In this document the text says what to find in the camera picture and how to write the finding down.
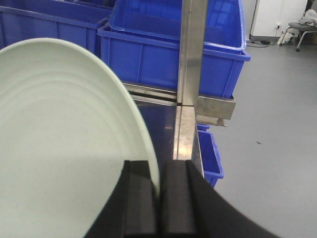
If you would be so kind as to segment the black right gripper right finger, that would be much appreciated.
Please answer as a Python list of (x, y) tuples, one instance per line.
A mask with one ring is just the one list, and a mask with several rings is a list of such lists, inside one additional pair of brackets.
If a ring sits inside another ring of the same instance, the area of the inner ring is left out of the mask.
[(163, 238), (274, 238), (230, 205), (192, 161), (165, 164), (160, 190)]

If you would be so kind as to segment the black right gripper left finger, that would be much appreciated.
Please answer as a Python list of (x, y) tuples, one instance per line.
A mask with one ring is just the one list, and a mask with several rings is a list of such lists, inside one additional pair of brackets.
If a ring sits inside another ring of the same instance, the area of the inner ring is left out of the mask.
[(125, 161), (87, 238), (155, 238), (157, 208), (148, 161)]

